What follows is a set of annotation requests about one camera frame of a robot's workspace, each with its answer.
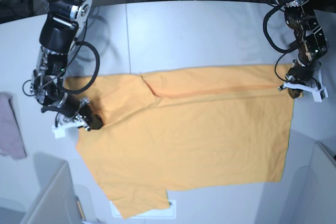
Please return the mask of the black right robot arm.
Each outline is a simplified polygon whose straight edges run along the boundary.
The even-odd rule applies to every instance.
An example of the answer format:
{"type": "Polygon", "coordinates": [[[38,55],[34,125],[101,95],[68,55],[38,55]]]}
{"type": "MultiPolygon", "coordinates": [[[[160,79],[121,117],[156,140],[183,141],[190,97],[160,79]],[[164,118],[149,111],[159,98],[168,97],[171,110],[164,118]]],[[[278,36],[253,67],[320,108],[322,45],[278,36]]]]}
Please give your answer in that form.
{"type": "Polygon", "coordinates": [[[40,52],[30,81],[30,96],[41,104],[42,112],[57,112],[70,127],[99,130],[103,120],[92,111],[89,99],[76,98],[92,86],[100,68],[98,51],[85,41],[92,0],[42,1],[46,3],[47,18],[39,37],[40,52]],[[66,71],[73,62],[68,57],[72,50],[79,52],[83,46],[93,52],[95,69],[84,87],[70,90],[64,87],[66,71]]]}

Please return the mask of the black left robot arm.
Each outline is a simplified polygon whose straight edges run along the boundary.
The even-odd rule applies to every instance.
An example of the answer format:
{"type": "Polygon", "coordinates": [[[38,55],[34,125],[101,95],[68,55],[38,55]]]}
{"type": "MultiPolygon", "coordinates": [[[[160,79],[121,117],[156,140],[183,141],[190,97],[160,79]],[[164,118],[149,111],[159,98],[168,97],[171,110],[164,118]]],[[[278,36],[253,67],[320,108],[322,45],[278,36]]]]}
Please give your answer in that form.
{"type": "Polygon", "coordinates": [[[309,0],[276,0],[276,2],[277,6],[264,17],[264,35],[273,49],[283,56],[293,51],[298,52],[297,59],[282,78],[283,84],[278,89],[280,91],[287,89],[293,99],[306,91],[312,94],[314,101],[322,102],[328,97],[328,92],[322,83],[320,58],[328,52],[328,42],[313,7],[309,0]],[[285,22],[295,36],[294,42],[287,49],[278,47],[268,33],[270,17],[280,10],[284,12],[285,22]]]}

